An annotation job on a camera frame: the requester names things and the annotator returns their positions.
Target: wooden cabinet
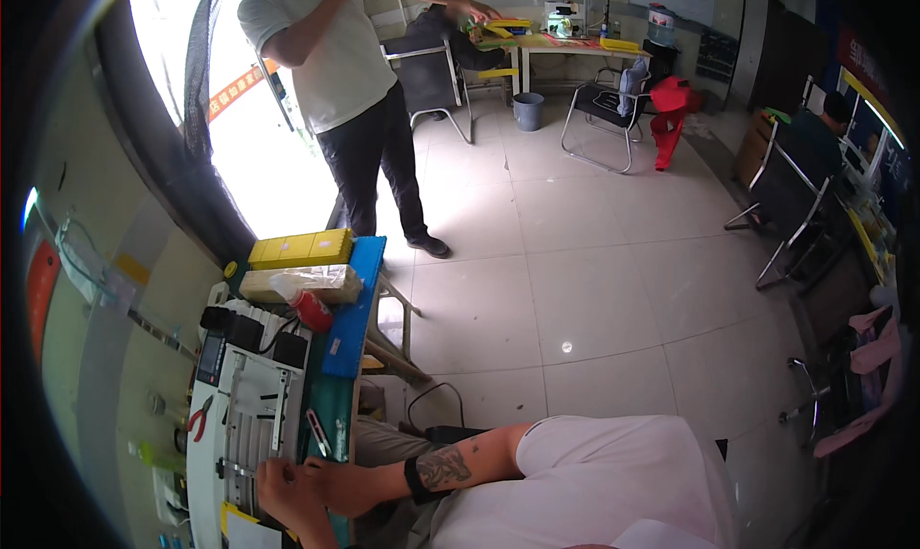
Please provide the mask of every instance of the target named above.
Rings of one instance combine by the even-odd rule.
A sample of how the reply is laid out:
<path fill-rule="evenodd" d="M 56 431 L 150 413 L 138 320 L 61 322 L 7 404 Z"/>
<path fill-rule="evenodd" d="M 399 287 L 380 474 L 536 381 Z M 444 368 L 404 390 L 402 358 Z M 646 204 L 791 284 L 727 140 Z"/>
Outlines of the wooden cabinet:
<path fill-rule="evenodd" d="M 751 184 L 753 176 L 757 174 L 761 164 L 764 163 L 766 147 L 770 143 L 770 133 L 773 131 L 773 124 L 770 123 L 760 111 L 754 111 L 751 117 L 751 124 L 748 126 L 747 133 L 744 134 L 742 147 L 735 155 L 735 163 L 732 170 L 735 176 L 742 181 L 745 186 Z"/>

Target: black pants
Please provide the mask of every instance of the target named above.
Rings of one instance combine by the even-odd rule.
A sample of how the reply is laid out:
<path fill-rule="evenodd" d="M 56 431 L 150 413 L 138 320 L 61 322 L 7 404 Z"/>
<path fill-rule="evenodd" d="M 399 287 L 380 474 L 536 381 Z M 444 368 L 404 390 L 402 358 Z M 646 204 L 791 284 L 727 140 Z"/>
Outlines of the black pants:
<path fill-rule="evenodd" d="M 316 134 L 355 235 L 377 233 L 377 172 L 384 170 L 409 241 L 428 235 L 415 178 L 415 147 L 402 84 L 341 126 Z"/>

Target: hand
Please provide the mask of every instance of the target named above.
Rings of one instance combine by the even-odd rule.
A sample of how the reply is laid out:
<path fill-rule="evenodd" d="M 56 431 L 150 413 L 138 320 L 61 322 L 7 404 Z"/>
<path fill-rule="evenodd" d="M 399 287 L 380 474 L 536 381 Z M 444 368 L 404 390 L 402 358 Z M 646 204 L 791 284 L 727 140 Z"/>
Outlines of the hand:
<path fill-rule="evenodd" d="M 320 502 L 336 515 L 355 518 L 386 500 L 374 469 L 318 457 L 308 457 L 304 463 Z"/>
<path fill-rule="evenodd" d="M 477 22 L 491 22 L 492 20 L 501 19 L 501 14 L 499 14 L 498 10 L 489 6 L 489 4 L 484 4 L 475 0 L 469 1 L 469 14 L 472 15 L 473 19 Z"/>
<path fill-rule="evenodd" d="M 475 0 L 457 0 L 455 7 L 463 13 L 473 16 L 476 22 L 490 22 L 501 18 L 498 10 Z"/>
<path fill-rule="evenodd" d="M 294 465 L 281 457 L 259 463 L 256 470 L 259 506 L 297 533 L 305 547 L 338 547 L 326 508 L 304 469 L 304 465 Z"/>

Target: khaki pants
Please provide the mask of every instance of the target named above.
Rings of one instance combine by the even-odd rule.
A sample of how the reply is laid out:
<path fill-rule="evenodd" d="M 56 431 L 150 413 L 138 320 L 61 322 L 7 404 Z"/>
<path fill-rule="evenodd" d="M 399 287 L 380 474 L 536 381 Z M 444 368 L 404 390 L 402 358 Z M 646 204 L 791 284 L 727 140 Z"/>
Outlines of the khaki pants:
<path fill-rule="evenodd" d="M 377 467 L 443 447 L 381 423 L 372 417 L 358 417 L 355 428 L 355 463 Z M 405 549 L 427 544 L 431 516 L 438 502 L 421 507 L 410 498 L 374 508 L 354 521 L 355 541 L 363 549 Z"/>

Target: window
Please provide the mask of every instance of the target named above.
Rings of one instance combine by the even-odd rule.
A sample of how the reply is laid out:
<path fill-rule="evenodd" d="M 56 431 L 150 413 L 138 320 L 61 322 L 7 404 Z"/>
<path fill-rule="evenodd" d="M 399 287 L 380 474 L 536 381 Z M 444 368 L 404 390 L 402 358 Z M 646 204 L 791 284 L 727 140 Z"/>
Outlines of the window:
<path fill-rule="evenodd" d="M 181 127 L 185 57 L 201 0 L 130 0 L 147 69 Z M 339 194 L 322 153 L 304 127 L 291 72 L 261 75 L 236 20 L 242 0 L 223 0 L 211 51 L 212 161 L 259 239 L 326 228 Z M 276 66 L 266 62 L 270 72 Z M 271 88 L 281 87 L 281 103 Z"/>

